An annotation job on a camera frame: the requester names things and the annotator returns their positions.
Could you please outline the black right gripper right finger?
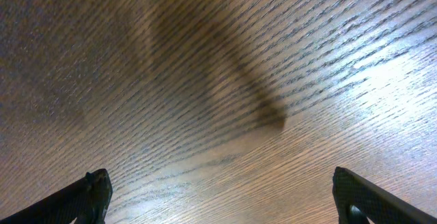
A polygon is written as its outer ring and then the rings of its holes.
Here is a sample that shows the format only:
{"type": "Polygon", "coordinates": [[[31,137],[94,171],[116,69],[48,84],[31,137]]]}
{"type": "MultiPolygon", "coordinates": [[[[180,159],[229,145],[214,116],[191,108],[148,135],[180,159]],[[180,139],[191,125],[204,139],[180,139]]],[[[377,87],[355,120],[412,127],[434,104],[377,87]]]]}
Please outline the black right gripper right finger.
{"type": "Polygon", "coordinates": [[[333,175],[339,223],[435,223],[436,218],[343,167],[333,175]]]}

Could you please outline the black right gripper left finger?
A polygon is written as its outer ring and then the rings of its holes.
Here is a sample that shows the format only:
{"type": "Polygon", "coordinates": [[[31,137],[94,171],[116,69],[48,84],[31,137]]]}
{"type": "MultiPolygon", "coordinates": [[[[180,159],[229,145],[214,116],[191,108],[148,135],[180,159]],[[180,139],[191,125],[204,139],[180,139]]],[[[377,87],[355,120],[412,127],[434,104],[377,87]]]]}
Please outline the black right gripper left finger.
{"type": "Polygon", "coordinates": [[[6,223],[104,223],[113,189],[106,169],[84,178],[1,220],[6,223]]]}

